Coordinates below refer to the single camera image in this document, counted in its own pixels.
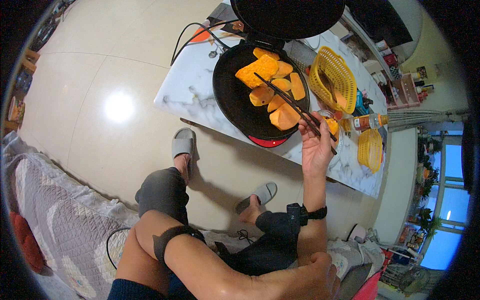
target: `black cooking surface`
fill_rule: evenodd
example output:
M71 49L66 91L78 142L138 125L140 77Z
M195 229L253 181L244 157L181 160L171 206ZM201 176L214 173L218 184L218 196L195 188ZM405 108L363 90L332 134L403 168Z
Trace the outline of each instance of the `black cooking surface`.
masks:
M253 55L255 45L244 43L226 51L218 60L213 74L213 89L218 106L233 125L240 129L245 135L264 140L280 140L292 135L298 129L298 125L281 131L270 123L267 106L254 106L250 102L249 94L252 91L235 73L246 65L254 62L257 58ZM293 66L293 71L300 74L305 98L297 101L303 109L309 109L309 92L300 70L284 54L279 54L280 60Z
M245 25L280 39L300 39L327 31L340 19L343 0L232 0Z

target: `red pillow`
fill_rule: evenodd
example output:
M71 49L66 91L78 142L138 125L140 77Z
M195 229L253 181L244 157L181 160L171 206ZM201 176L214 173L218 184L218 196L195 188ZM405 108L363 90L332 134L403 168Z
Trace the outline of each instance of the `red pillow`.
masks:
M45 265L45 259L27 221L15 212L10 212L10 220L25 260L34 272L40 274Z

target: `pink shelf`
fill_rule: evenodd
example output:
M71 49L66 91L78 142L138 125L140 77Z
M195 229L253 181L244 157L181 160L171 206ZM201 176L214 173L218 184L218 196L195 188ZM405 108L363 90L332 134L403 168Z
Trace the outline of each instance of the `pink shelf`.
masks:
M393 94L392 86L396 87L399 90L399 98L394 98L395 104L388 105L387 109L400 109L420 106L420 100L417 95L415 83L413 82L413 78L410 73L403 75L402 79L388 82L388 87Z

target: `marble table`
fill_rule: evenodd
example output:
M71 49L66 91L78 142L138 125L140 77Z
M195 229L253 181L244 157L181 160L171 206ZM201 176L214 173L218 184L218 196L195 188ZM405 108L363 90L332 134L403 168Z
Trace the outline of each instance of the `marble table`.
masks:
M226 4L230 4L228 0L220 5L225 7ZM240 36L221 29L216 29L214 34L231 47L237 45L241 39ZM358 89L366 92L368 98L373 100L371 108L380 114L387 113L386 99L377 83L337 36L326 31L319 36L308 38L308 41L311 45L317 46L317 51L321 46L328 46L341 55L353 72ZM210 40L191 43L185 47L163 81L155 97L155 106L160 110L253 144L223 115L216 103L212 76L219 56L210 58L208 54L211 51L221 53L221 48ZM312 91L310 91L310 103L311 111L321 109ZM352 132L350 137L343 135L342 149L330 163L327 176L366 195L378 198L384 164L382 163L379 171L372 174L367 167L358 163L358 135L358 132ZM265 150L301 164L300 133L296 132L283 144Z

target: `griddle lid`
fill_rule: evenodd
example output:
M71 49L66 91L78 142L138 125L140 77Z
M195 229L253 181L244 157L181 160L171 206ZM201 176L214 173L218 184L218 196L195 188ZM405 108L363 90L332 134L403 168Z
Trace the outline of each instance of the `griddle lid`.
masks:
M278 39L300 39L327 31L341 18L343 0L230 0L244 26Z

